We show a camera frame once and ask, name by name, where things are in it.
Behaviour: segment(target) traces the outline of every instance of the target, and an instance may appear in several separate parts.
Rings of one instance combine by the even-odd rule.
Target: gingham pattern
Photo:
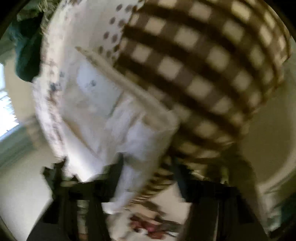
[[[170,156],[217,157],[283,80],[289,33],[258,0],[147,0],[123,32],[115,67],[181,120],[160,168],[130,204],[172,184]]]

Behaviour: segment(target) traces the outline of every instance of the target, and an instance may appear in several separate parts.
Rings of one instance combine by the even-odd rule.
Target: checkered fabric
[[[173,183],[171,157],[194,169],[248,130],[283,81],[289,32],[259,0],[147,0],[125,26],[115,68],[180,118],[154,177],[130,204]]]

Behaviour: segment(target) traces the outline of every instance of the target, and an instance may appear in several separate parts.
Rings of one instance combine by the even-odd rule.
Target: dark green cloth
[[[15,72],[17,76],[27,82],[39,74],[41,29],[40,23],[43,13],[35,18],[17,21],[9,26],[9,33],[15,42]]]

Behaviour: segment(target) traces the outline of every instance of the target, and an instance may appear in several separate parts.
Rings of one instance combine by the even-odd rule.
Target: white cloth
[[[86,58],[78,53],[77,64],[69,68],[76,78],[68,79],[62,95],[63,139],[69,169],[82,181],[96,178],[105,166],[116,161],[117,153],[124,153],[124,168],[114,200],[103,206],[105,212],[114,213],[127,205],[152,177],[178,128],[178,119],[99,55],[92,51],[82,53]],[[111,96],[99,95],[108,90]]]

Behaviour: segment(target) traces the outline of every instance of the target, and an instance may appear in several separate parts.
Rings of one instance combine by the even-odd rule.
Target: fabric tag
[[[77,84],[104,117],[111,115],[123,92],[85,59],[81,61],[78,70]]]

